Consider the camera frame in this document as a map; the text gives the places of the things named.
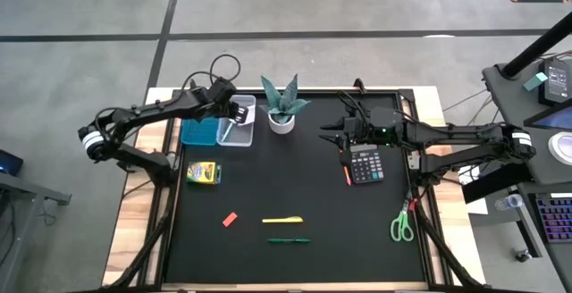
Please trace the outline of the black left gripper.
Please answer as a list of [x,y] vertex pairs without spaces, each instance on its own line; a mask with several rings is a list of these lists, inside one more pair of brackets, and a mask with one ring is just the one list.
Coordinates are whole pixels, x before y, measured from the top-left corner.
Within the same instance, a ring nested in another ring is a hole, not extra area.
[[236,87],[227,79],[217,79],[207,90],[210,104],[206,108],[209,117],[240,120],[240,126],[250,124],[250,110],[240,107],[231,97],[237,92]]

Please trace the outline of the green-handled scissors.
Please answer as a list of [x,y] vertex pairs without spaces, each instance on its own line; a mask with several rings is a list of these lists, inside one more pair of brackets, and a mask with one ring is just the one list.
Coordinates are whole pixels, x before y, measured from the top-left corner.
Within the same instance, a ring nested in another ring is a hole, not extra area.
[[395,242],[411,241],[414,237],[414,231],[408,224],[409,201],[406,199],[400,209],[398,216],[391,221],[390,236]]

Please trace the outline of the yellow highlighter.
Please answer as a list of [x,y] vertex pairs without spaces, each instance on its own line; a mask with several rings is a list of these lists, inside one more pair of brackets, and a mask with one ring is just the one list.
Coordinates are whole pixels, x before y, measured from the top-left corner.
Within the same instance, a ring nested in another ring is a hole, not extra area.
[[302,223],[304,220],[300,216],[289,216],[289,217],[282,217],[282,218],[264,218],[262,219],[262,223],[270,224],[270,223]]

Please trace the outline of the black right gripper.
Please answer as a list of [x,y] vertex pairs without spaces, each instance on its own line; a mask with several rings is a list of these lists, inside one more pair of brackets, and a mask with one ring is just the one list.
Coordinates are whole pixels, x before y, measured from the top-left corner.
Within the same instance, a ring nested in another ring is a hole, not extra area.
[[[375,144],[387,147],[398,145],[403,139],[403,116],[395,109],[375,107],[363,119],[348,118],[345,121],[324,124],[320,130],[344,131],[351,143]],[[347,148],[348,139],[345,135],[324,135],[320,139],[333,143],[338,148]]]

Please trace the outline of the grey metal desk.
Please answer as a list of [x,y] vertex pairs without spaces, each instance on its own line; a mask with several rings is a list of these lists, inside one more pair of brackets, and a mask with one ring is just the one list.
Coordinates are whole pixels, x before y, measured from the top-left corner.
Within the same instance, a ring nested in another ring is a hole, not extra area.
[[72,195],[0,172],[0,293],[13,293],[44,202],[68,205]]

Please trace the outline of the clear water bottle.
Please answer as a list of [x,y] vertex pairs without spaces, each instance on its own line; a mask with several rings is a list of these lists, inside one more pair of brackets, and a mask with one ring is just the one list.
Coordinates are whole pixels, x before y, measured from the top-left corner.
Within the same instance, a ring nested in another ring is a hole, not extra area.
[[510,194],[495,201],[495,207],[499,211],[508,211],[519,208],[524,203],[519,194]]

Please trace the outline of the black calculator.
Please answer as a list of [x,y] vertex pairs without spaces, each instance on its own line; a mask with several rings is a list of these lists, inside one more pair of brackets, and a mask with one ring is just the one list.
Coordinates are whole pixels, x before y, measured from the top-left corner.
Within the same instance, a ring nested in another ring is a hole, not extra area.
[[381,182],[384,179],[379,146],[355,145],[350,147],[350,177],[354,184]]

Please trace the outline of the black power adapter box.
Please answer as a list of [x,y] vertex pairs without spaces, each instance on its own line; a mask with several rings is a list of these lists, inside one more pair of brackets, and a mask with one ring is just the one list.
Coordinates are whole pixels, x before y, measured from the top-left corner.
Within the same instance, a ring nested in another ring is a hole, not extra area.
[[572,97],[572,69],[567,63],[556,58],[547,59],[541,63],[540,70],[547,77],[539,87],[541,105],[560,104]]

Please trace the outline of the white round device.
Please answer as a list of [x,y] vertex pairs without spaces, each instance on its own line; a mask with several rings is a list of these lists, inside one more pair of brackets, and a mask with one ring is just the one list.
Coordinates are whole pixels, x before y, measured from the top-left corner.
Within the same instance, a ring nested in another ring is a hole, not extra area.
[[562,131],[548,141],[551,155],[559,162],[572,166],[572,132]]

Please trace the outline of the snake plant in white pot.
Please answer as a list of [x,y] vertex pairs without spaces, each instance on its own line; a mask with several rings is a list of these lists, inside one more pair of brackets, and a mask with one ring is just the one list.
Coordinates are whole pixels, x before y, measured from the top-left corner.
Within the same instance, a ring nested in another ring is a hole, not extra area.
[[260,108],[267,113],[270,129],[279,135],[288,134],[294,128],[296,115],[310,104],[298,98],[298,75],[294,75],[282,92],[265,76],[261,77],[261,83],[267,104]]

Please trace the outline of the white paper sheet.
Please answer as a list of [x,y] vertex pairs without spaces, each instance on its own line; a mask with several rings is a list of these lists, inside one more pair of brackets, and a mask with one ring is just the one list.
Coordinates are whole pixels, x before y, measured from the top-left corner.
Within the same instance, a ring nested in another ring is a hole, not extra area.
[[[458,181],[462,185],[466,185],[472,181],[477,181],[479,179],[479,173],[480,170],[478,166],[462,167],[458,171]],[[467,211],[473,214],[487,215],[488,208],[486,200],[484,198],[481,198],[467,204]]]

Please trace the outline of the yellow green crayon box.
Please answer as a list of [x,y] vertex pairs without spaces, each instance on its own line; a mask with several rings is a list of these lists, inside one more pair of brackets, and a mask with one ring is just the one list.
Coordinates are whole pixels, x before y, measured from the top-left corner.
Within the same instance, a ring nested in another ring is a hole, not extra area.
[[222,179],[222,166],[216,162],[189,162],[186,182],[216,185]]

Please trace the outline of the clear plastic container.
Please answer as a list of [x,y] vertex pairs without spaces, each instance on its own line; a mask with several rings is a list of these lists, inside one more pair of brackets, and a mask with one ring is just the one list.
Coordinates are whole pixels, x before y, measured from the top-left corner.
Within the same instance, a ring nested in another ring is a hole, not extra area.
[[[254,95],[234,95],[231,101],[236,102],[241,107],[249,107],[257,105],[257,99]],[[218,131],[216,135],[216,142],[223,147],[250,147],[254,134],[254,122],[249,125],[240,126],[235,123],[230,134],[224,142],[221,142],[221,137],[229,124],[228,118],[220,118]]]

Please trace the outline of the grey side desk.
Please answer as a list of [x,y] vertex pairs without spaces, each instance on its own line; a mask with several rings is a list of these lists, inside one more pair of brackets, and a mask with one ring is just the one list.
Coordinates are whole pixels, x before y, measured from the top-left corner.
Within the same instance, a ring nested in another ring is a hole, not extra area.
[[[504,121],[522,126],[524,121],[546,110],[546,105],[537,102],[537,95],[528,92],[523,84],[537,73],[538,63],[523,69],[514,80],[501,76],[498,66],[483,70],[484,83],[492,95]],[[550,193],[567,193],[572,197],[572,166],[558,162],[549,152],[549,138],[556,130],[527,127],[532,137],[536,155],[528,163],[509,163],[473,181],[463,188],[465,200],[470,203],[498,190],[516,186],[525,199],[526,208],[532,215],[534,226],[543,233],[543,226],[536,208],[535,199],[546,199]],[[572,243],[545,242],[549,257],[555,267],[564,290],[572,293]]]

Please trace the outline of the small teal box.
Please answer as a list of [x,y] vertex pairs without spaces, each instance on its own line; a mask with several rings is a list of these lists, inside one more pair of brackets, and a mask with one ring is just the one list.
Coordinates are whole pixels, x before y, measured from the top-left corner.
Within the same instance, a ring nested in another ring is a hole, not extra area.
[[537,72],[523,84],[523,88],[526,91],[533,91],[539,88],[547,79],[548,77],[543,72]]

